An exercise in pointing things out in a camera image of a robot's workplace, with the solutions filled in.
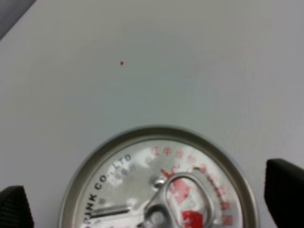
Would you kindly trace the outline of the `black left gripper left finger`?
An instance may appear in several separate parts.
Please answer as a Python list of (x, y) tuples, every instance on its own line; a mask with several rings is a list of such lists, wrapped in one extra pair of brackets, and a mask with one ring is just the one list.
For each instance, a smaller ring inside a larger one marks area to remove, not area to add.
[(0, 227), (34, 227), (34, 220), (23, 186), (9, 186), (0, 192)]

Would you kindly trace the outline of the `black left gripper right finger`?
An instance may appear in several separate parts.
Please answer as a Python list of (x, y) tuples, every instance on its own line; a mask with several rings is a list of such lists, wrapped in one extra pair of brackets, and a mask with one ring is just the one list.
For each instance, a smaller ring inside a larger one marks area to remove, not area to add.
[(278, 228), (302, 228), (304, 169), (283, 159), (267, 160), (264, 199)]

